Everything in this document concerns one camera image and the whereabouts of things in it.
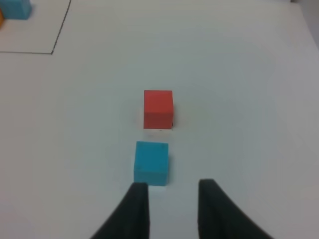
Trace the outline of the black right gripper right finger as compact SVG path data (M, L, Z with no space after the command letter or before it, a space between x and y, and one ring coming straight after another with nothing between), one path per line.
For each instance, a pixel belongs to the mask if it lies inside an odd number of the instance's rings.
M270 239L227 196L213 179L201 179L198 188L200 239Z

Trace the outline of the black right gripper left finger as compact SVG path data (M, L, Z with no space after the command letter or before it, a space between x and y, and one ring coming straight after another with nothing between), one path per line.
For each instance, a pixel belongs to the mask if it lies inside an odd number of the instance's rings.
M93 239L148 239L149 192L146 183L133 183L120 204L92 236Z

